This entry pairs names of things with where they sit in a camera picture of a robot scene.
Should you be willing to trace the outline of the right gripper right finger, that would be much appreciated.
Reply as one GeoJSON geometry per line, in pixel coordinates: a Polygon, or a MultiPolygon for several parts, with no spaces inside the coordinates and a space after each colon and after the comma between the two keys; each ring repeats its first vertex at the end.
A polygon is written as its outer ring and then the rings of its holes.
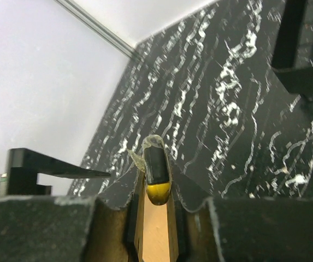
{"type": "Polygon", "coordinates": [[[313,261],[313,199],[218,198],[172,167],[171,261],[313,261]]]}

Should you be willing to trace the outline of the yellow black utility knife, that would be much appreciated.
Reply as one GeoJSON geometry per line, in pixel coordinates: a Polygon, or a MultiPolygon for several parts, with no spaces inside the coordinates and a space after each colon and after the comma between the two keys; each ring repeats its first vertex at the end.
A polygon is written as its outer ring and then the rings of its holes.
{"type": "Polygon", "coordinates": [[[157,206],[166,204],[172,187],[172,171],[162,137],[157,134],[147,136],[142,143],[142,155],[127,151],[145,175],[146,193],[151,203],[157,206]]]}

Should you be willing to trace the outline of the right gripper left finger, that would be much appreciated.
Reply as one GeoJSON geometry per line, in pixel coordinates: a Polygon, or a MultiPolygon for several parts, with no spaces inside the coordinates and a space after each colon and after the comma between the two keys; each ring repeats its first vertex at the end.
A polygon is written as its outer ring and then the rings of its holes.
{"type": "Polygon", "coordinates": [[[142,261],[144,175],[92,196],[0,196],[0,261],[142,261]]]}

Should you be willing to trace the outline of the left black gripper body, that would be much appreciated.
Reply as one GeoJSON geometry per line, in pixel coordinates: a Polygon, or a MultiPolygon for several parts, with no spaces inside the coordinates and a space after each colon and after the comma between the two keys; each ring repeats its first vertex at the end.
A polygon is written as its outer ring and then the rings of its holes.
{"type": "Polygon", "coordinates": [[[109,178],[108,172],[84,169],[28,148],[8,151],[5,173],[0,175],[0,195],[50,195],[52,186],[38,184],[38,175],[68,179],[109,178]]]}

